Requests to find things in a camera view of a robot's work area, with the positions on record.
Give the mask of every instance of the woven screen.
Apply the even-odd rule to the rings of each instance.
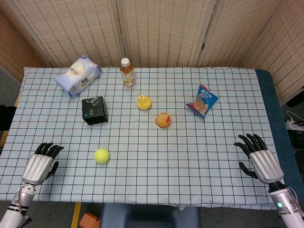
[[[287,0],[265,27],[245,63],[271,73],[281,104],[304,86],[304,1]]]
[[[14,0],[59,67],[81,55],[101,66],[122,58],[110,0]]]
[[[218,0],[198,67],[238,67],[281,0]]]
[[[0,12],[0,65],[20,82],[24,67],[44,67],[19,33]]]
[[[121,0],[137,67],[195,66],[214,0]]]

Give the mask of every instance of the blue padded table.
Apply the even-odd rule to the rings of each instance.
[[[275,149],[284,172],[286,185],[291,186],[297,193],[299,201],[304,201],[304,187],[300,177],[299,169],[295,162],[293,148],[284,123],[282,111],[277,99],[276,90],[272,76],[268,71],[256,70],[260,84]]]

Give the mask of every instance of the yellow rubber duck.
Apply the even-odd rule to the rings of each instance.
[[[152,101],[148,96],[140,95],[137,99],[137,107],[142,110],[147,110],[151,107]]]

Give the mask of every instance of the robot finger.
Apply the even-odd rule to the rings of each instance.
[[[46,152],[46,156],[48,156],[48,157],[51,157],[51,154],[53,153],[53,151],[54,150],[56,150],[57,148],[59,148],[59,146],[58,145],[54,145],[54,146],[52,146],[49,150],[48,150],[48,152]]]
[[[41,150],[46,144],[46,142],[40,144],[40,146],[36,149],[35,154],[41,154]]]
[[[48,152],[48,149],[53,145],[54,143],[50,142],[48,143],[41,151],[42,155],[46,155],[46,153]]]
[[[248,138],[246,138],[245,136],[243,136],[243,135],[241,135],[241,134],[239,134],[238,136],[239,136],[239,138],[240,138],[241,140],[244,141],[244,143],[246,144],[246,146],[247,146],[247,148],[249,149],[249,152],[250,152],[250,153],[256,151],[255,148],[254,148],[254,146],[252,145],[251,141],[249,141]]]
[[[265,142],[263,141],[263,139],[261,139],[260,136],[258,136],[257,134],[253,134],[253,137],[256,138],[256,140],[257,140],[258,143],[260,144],[262,150],[268,150],[268,149],[267,149],[267,146],[266,146],[266,144],[265,144]]]
[[[251,140],[253,146],[255,147],[256,151],[262,150],[262,147],[258,143],[257,139],[253,137],[251,134],[246,134],[246,136]]]
[[[240,142],[239,142],[239,143],[238,143],[238,142],[235,142],[234,145],[235,145],[235,146],[238,146],[239,148],[241,148],[242,151],[247,155],[247,157],[250,158],[250,157],[249,157],[250,152],[249,152],[249,149],[246,147],[246,145],[244,145],[244,144],[242,144],[242,143],[240,143]]]
[[[51,154],[50,154],[50,157],[52,157],[53,159],[56,158],[56,156],[59,154],[59,152],[63,149],[64,147],[61,146],[59,148],[56,148]]]
[[[247,169],[246,166],[244,165],[244,163],[241,162],[241,161],[240,161],[238,164],[239,164],[239,167],[241,168],[241,170],[242,170],[246,175],[248,175],[248,176],[250,176],[250,177],[253,177],[253,178],[257,179],[256,172],[250,171],[249,169]]]
[[[54,163],[53,168],[50,170],[50,172],[48,172],[47,178],[49,178],[51,176],[54,176],[54,174],[55,174],[55,172],[56,172],[56,170],[58,168],[58,165],[59,165],[59,162],[55,162]]]

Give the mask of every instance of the small black box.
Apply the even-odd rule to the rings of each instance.
[[[108,122],[104,98],[98,96],[82,100],[82,118],[88,125]]]

